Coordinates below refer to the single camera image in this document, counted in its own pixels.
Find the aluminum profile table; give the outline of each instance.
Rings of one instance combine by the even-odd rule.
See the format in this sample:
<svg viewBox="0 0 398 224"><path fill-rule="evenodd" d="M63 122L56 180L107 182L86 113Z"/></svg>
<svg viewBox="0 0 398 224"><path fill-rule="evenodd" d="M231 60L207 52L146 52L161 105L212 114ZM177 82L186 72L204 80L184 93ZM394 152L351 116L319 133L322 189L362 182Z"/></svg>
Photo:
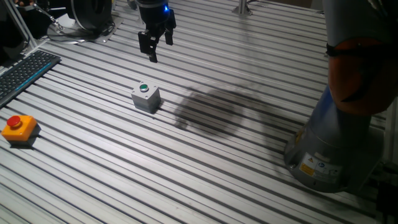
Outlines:
<svg viewBox="0 0 398 224"><path fill-rule="evenodd" d="M237 5L170 0L174 46L160 41L157 64L126 1L108 43L42 45L61 64L0 110L0 126L29 114L42 127L34 150L0 140L0 223L373 223L375 189L315 192L284 168L327 83L324 18ZM156 114L133 105L141 80L161 89Z"/></svg>

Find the cable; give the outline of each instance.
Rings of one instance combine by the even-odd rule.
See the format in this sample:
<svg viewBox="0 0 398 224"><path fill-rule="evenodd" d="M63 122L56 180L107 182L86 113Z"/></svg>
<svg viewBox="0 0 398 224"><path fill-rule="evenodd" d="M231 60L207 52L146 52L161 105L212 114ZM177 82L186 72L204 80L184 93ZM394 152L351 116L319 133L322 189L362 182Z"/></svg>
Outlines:
<svg viewBox="0 0 398 224"><path fill-rule="evenodd" d="M246 3L246 6L248 6L248 5L249 5L250 3L252 3L252 2L262 2L262 3L268 3L268 4L269 4L269 2L264 2L264 1L260 1L260 0L250 0L250 1L248 1L248 2ZM298 9L298 10L311 11L311 10L308 10L308 9ZM315 11L314 13L316 13L316 14L321 14L321 15L324 14L323 11Z"/></svg>
<svg viewBox="0 0 398 224"><path fill-rule="evenodd" d="M107 28L102 29L103 31L99 35L97 35L95 33L88 34L88 35L72 35L72 34L48 35L47 34L47 37L49 37L50 40L56 41L56 42L68 42L69 40L54 40L54 39L51 39L51 37L70 37L70 38L73 38L73 39L82 39L84 37L92 37L92 38L105 37L107 35L110 35L110 33L112 33L112 31L115 28L115 26L116 26L116 24L114 22L112 22L111 24L109 24L109 26Z"/></svg>

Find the keyboard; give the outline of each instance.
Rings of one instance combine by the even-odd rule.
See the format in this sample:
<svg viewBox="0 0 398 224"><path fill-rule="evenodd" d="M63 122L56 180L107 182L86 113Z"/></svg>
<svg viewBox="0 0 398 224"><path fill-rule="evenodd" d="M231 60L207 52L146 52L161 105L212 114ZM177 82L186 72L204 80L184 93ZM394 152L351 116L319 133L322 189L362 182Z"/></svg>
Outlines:
<svg viewBox="0 0 398 224"><path fill-rule="evenodd" d="M38 50L0 76L0 108L44 75L61 58Z"/></svg>

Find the metal pole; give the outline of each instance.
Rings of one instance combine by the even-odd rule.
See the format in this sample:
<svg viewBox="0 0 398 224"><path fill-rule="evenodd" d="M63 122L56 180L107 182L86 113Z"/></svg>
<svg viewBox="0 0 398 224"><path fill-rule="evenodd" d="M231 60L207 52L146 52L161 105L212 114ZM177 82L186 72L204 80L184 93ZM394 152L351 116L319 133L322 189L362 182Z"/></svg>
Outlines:
<svg viewBox="0 0 398 224"><path fill-rule="evenodd" d="M37 47L35 39L33 38L32 34L30 33L29 28L26 26L24 19L19 14L19 11L18 11L17 7L15 7L14 3L10 2L10 0L2 0L2 1L5 3L6 7L8 8L8 11L10 13L12 20L16 23L19 30L24 35L25 40L29 41L30 47L32 49Z"/></svg>
<svg viewBox="0 0 398 224"><path fill-rule="evenodd" d="M248 0L239 0L239 6L232 10L232 12L238 15L251 16L253 14L248 8Z"/></svg>

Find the white label sticker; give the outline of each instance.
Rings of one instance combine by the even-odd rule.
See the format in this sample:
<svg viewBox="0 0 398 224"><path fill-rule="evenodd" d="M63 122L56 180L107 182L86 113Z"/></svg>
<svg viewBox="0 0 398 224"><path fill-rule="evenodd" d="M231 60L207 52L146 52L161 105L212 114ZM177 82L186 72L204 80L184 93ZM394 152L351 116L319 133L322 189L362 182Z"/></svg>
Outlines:
<svg viewBox="0 0 398 224"><path fill-rule="evenodd" d="M341 174L341 169L341 166L323 162L308 153L305 154L300 165L300 170L310 175L314 179L332 184L336 183Z"/></svg>

